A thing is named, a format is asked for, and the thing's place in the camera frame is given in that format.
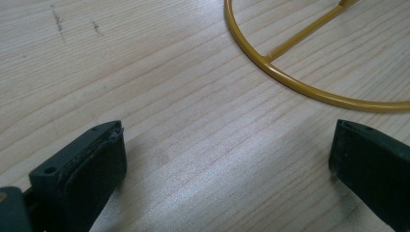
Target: table surface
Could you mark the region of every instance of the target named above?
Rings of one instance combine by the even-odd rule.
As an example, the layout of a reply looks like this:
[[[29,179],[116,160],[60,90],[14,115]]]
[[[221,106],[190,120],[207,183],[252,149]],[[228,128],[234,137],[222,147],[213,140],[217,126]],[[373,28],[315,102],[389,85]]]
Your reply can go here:
[[[337,0],[233,2],[261,53]],[[274,64],[343,96],[410,100],[410,1],[362,0]],[[128,174],[92,231],[391,231],[328,157],[337,119],[410,144],[410,114],[302,96],[233,41],[222,0],[0,2],[0,186],[122,120]]]

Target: curved yellow tube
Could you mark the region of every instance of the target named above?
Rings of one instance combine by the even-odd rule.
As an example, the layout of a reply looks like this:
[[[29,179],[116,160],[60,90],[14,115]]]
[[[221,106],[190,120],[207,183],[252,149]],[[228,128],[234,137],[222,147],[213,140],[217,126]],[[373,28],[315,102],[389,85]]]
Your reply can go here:
[[[314,21],[310,26],[304,29],[302,32],[298,33],[290,40],[284,44],[278,46],[268,55],[260,55],[245,39],[241,30],[238,27],[238,24],[235,20],[233,11],[232,11],[232,0],[225,0],[225,19],[229,26],[229,29],[232,33],[233,38],[241,47],[241,49],[247,54],[247,56],[255,63],[260,69],[265,73],[279,81],[280,83],[286,85],[287,87],[306,95],[310,98],[322,101],[328,104],[336,105],[339,107],[356,109],[362,111],[371,111],[371,112],[400,112],[400,111],[409,111],[410,110],[410,101],[403,102],[377,102],[377,101],[362,101],[346,98],[343,96],[335,95],[320,89],[316,89],[305,83],[293,78],[292,76],[281,71],[277,67],[273,66],[271,62],[278,58],[281,54],[286,52],[292,46],[296,45],[302,39],[316,31],[322,25],[332,20],[334,17],[339,15],[344,9],[353,5],[357,0],[342,0],[333,10],[320,17]]]

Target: light wood surface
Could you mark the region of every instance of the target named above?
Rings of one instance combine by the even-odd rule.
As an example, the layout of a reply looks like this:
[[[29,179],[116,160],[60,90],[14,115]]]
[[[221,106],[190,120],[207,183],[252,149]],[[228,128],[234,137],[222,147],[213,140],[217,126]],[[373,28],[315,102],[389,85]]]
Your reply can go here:
[[[337,0],[235,0],[268,52]],[[275,61],[308,84],[410,100],[410,1],[361,0]],[[122,120],[129,172],[93,231],[392,231],[327,165],[337,119],[410,144],[410,114],[301,96],[234,43],[222,0],[0,2],[0,186]]]

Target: yellow wire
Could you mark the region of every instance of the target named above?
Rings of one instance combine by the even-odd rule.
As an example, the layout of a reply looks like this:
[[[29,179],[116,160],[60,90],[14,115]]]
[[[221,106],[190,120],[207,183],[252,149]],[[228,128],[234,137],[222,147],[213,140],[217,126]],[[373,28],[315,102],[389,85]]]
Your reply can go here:
[[[286,85],[287,87],[306,95],[310,98],[322,101],[328,104],[336,105],[339,107],[371,111],[371,112],[400,112],[400,111],[410,111],[410,101],[403,102],[377,102],[377,101],[362,101],[346,98],[343,96],[328,93],[326,91],[316,89],[305,83],[293,78],[292,76],[281,71],[277,67],[273,66],[271,62],[278,58],[281,54],[286,52],[292,46],[297,44],[299,41],[316,31],[319,27],[332,20],[334,17],[339,15],[342,10],[353,5],[357,0],[342,0],[340,3],[331,10],[329,13],[317,19],[310,26],[304,29],[302,32],[298,33],[290,40],[284,44],[278,46],[268,55],[260,55],[245,39],[238,24],[235,20],[232,11],[232,0],[225,0],[225,19],[232,33],[233,38],[241,47],[241,49],[247,54],[247,56],[265,73],[279,81],[280,83]]]

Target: yellow ring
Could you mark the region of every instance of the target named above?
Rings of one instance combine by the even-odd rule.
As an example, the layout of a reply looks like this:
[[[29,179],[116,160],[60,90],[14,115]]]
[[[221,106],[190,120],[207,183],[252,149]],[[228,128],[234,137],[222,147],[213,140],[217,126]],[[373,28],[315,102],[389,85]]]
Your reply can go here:
[[[280,69],[271,64],[274,58],[260,55],[245,39],[238,24],[235,20],[232,11],[232,0],[225,0],[224,7],[225,19],[232,33],[233,38],[241,47],[241,49],[247,54],[250,60],[253,61],[260,69],[265,73],[273,77],[275,80],[286,85],[287,87],[297,91],[305,96],[316,99],[321,102],[336,105],[339,107],[370,111],[370,112],[402,112],[410,110],[410,101],[402,102],[377,102],[377,101],[362,101],[346,98],[343,96],[335,95],[320,89],[316,89],[305,83],[293,78]]]

